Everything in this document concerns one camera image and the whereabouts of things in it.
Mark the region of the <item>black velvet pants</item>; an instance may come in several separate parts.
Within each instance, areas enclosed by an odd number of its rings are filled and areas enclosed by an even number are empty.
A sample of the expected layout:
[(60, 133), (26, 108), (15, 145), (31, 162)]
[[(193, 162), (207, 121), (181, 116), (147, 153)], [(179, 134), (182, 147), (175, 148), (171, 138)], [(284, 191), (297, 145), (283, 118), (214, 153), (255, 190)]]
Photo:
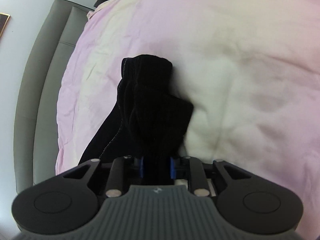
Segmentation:
[(142, 161), (145, 185), (170, 185), (171, 160), (178, 158), (193, 105), (174, 96), (173, 66), (153, 55), (124, 58), (116, 103), (92, 138), (80, 163), (132, 156)]

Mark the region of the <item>grey upholstered headboard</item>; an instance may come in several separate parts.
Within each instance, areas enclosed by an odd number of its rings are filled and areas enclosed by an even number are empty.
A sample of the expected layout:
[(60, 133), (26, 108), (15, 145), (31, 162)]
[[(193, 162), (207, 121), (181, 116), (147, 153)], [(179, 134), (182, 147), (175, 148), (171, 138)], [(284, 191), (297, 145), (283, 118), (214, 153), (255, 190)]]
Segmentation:
[(55, 0), (25, 65), (14, 123), (16, 192), (55, 176), (61, 80), (90, 8)]

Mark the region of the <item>pink floral duvet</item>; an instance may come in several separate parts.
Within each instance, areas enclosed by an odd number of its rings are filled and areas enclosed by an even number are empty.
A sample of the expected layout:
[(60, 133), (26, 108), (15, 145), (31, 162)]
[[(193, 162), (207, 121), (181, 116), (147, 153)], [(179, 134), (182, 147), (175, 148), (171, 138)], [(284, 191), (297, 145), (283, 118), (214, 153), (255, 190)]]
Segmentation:
[(288, 187), (319, 222), (319, 0), (109, 0), (88, 17), (57, 101), (56, 172), (116, 101), (121, 61), (171, 61), (194, 105), (185, 146)]

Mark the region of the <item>orange framed wall painting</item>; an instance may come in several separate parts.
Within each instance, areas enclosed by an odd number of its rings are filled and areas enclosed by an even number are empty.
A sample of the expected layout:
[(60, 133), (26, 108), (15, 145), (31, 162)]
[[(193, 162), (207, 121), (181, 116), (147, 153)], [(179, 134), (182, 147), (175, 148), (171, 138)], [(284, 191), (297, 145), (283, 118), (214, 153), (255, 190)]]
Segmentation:
[(6, 14), (6, 13), (0, 13), (0, 37), (2, 36), (3, 34), (3, 31), (8, 23), (10, 19), (10, 15), (9, 14)]

